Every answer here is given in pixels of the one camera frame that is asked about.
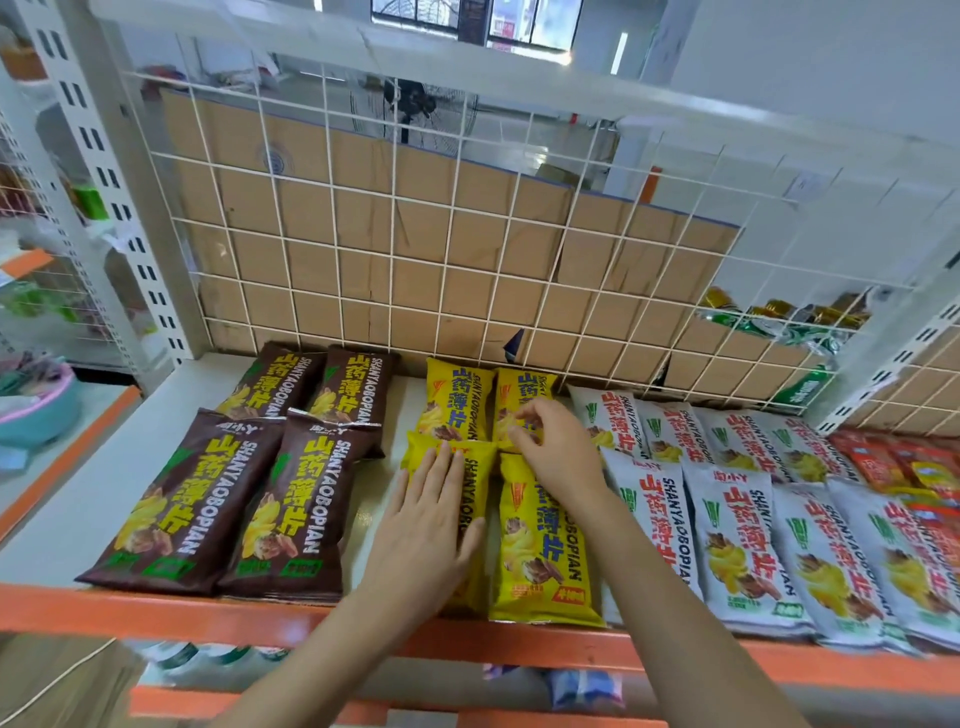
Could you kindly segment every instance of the orange shelf beam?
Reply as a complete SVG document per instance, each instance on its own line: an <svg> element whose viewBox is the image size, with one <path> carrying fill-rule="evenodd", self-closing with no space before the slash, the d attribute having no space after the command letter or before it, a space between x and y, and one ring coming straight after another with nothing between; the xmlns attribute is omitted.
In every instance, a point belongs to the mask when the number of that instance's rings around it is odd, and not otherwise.
<svg viewBox="0 0 960 728"><path fill-rule="evenodd" d="M330 612L297 604L14 584L0 584L0 604L0 630L10 632L277 647L297 645ZM843 654L810 644L742 644L783 685L960 695L960 656L917 660L890 653ZM643 671L624 632L466 619L431 619L397 656Z"/></svg>

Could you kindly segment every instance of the right hand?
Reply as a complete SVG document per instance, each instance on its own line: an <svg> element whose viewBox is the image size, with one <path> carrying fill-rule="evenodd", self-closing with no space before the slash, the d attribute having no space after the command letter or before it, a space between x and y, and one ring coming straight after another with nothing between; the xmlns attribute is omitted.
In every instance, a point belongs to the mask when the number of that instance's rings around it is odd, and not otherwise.
<svg viewBox="0 0 960 728"><path fill-rule="evenodd" d="M609 492L600 453L584 426L558 401L543 397L528 401L514 414L543 427L542 445L516 425L510 428L510 439L550 495L575 520L582 520L584 508Z"/></svg>

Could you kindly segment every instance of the orange shelf edge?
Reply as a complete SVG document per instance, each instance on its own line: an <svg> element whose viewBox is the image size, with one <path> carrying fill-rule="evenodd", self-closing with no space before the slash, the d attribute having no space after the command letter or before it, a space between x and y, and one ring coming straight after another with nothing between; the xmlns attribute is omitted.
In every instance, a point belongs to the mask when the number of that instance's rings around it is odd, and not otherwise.
<svg viewBox="0 0 960 728"><path fill-rule="evenodd" d="M130 691L131 717L162 717L176 720L211 720L239 697L230 692L185 691L173 688L136 686ZM531 713L488 708L442 706L400 706L367 700L351 700L334 721L337 725L387 724L391 709L457 713L457 728L667 728L662 720L616 716L580 716L565 713Z"/></svg>
<svg viewBox="0 0 960 728"><path fill-rule="evenodd" d="M0 630L195 643L299 644L326 607L0 584ZM960 656L853 655L811 644L745 640L775 682L842 690L960 695ZM399 657L642 672L624 632L431 619Z"/></svg>

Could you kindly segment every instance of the window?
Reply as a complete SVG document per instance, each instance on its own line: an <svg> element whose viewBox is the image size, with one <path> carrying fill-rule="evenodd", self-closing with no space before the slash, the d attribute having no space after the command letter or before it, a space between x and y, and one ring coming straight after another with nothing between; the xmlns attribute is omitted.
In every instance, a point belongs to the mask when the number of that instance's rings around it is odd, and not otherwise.
<svg viewBox="0 0 960 728"><path fill-rule="evenodd" d="M371 0L371 18L374 22L456 36L460 0Z"/></svg>
<svg viewBox="0 0 960 728"><path fill-rule="evenodd" d="M491 48L569 62L583 0L493 0Z"/></svg>

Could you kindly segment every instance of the left hand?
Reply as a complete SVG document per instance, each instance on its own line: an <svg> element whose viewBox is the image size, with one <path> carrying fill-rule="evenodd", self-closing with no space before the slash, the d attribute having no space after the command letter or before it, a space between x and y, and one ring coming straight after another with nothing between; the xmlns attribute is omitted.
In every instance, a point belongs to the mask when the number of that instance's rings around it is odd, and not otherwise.
<svg viewBox="0 0 960 728"><path fill-rule="evenodd" d="M467 577L480 549L484 519L474 520L457 547L464 454L428 451L411 476L397 474L395 490L373 539L357 593L397 620L401 636L433 617Z"/></svg>

